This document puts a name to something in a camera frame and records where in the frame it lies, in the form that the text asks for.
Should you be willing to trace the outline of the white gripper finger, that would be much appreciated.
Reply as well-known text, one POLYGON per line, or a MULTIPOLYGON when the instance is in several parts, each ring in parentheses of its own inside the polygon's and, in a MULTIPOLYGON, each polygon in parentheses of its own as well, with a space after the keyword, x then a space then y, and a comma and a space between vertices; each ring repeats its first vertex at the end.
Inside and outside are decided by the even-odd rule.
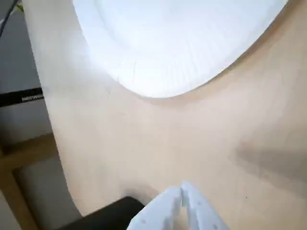
POLYGON ((129 230, 171 230, 181 209, 181 189, 170 187, 148 203, 129 223, 129 230))
POLYGON ((182 206, 187 209, 190 230, 227 230, 219 214, 202 193, 191 183, 181 184, 182 206))

